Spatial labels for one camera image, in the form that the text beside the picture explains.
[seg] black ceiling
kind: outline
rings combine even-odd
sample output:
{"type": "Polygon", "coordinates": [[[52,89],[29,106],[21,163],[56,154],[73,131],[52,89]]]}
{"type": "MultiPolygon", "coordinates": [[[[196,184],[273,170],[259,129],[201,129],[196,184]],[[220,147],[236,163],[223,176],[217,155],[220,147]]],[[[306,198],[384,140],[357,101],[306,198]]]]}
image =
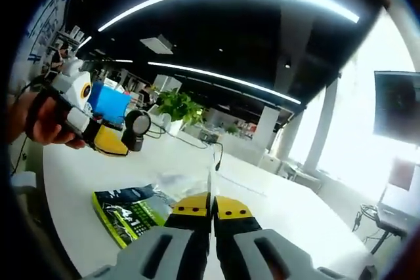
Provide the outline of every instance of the black ceiling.
{"type": "MultiPolygon", "coordinates": [[[[147,65],[148,61],[209,70],[269,89],[292,75],[291,84],[280,84],[282,88],[277,91],[304,105],[338,76],[384,5],[382,0],[336,0],[359,14],[360,20],[354,24],[336,14],[284,0],[168,0],[97,32],[108,20],[143,1],[72,0],[67,28],[78,25],[93,37],[81,53],[100,49],[110,58],[134,60],[134,64],[125,64],[124,68],[147,81],[153,81],[157,71],[161,71],[147,65]],[[290,14],[293,11],[286,12],[290,6],[301,13],[294,16],[290,14]],[[291,44],[299,43],[299,23],[306,18],[306,12],[314,18],[303,53],[298,60],[292,59],[298,66],[278,67],[279,60],[291,55],[291,44]],[[297,31],[287,34],[284,28],[291,30],[289,25],[297,31]],[[159,34],[176,45],[174,55],[155,54],[139,41],[159,34]]],[[[258,121],[262,102],[197,81],[181,80],[182,88],[194,92],[206,106],[229,105],[230,113],[258,121]]],[[[281,115],[279,124],[284,121],[285,116],[281,115]]]]}

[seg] gray gripper housing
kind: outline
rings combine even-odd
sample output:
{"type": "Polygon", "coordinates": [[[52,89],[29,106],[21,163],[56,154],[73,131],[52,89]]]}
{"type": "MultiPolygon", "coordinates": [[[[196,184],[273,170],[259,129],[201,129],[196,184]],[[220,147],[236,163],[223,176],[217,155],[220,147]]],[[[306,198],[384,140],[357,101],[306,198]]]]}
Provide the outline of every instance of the gray gripper housing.
{"type": "Polygon", "coordinates": [[[327,268],[314,269],[309,254],[274,230],[258,230],[234,236],[251,280],[273,280],[272,268],[287,280],[350,280],[327,268]]]}
{"type": "MultiPolygon", "coordinates": [[[[104,266],[83,279],[175,280],[191,235],[189,230],[153,227],[119,252],[115,266],[104,266]]],[[[236,234],[234,239],[250,280],[273,280],[267,260],[283,270],[287,280],[349,280],[326,268],[314,269],[309,254],[273,230],[236,234]]]]}

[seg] window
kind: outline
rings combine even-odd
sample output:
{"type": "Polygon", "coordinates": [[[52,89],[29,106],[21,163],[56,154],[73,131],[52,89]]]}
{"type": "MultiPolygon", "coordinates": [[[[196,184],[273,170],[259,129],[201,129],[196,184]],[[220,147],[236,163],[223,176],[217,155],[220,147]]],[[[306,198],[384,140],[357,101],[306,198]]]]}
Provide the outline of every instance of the window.
{"type": "Polygon", "coordinates": [[[374,201],[387,183],[393,158],[415,146],[373,134],[375,70],[414,71],[400,33],[383,11],[356,54],[342,69],[335,107],[318,169],[374,201]]]}
{"type": "Polygon", "coordinates": [[[308,157],[320,121],[325,96],[326,90],[324,88],[309,102],[305,111],[301,114],[303,115],[302,121],[289,154],[289,158],[298,163],[304,164],[308,157]]]}

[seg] white robot device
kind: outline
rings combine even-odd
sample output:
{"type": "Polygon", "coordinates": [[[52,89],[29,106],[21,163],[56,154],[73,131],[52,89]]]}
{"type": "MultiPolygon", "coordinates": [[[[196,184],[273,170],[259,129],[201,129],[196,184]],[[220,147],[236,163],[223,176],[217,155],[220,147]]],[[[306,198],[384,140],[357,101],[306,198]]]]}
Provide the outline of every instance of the white robot device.
{"type": "Polygon", "coordinates": [[[126,156],[127,146],[110,130],[101,125],[84,112],[87,100],[91,95],[91,75],[87,71],[80,71],[83,61],[74,58],[66,62],[63,70],[53,79],[51,84],[43,83],[28,110],[26,119],[26,134],[33,138],[33,126],[38,113],[48,98],[56,101],[55,119],[64,130],[74,132],[92,149],[113,156],[126,156]]]}
{"type": "Polygon", "coordinates": [[[71,104],[83,110],[91,95],[91,74],[80,71],[83,61],[74,58],[63,65],[62,71],[54,78],[51,87],[56,89],[71,104]]]}

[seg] monitor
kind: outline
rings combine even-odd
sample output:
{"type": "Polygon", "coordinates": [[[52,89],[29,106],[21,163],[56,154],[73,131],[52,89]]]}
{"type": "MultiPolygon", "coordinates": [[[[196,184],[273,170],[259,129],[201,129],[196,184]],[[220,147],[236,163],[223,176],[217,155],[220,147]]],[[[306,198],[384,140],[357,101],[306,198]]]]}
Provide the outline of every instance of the monitor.
{"type": "Polygon", "coordinates": [[[420,145],[420,73],[375,71],[374,133],[420,145]]]}

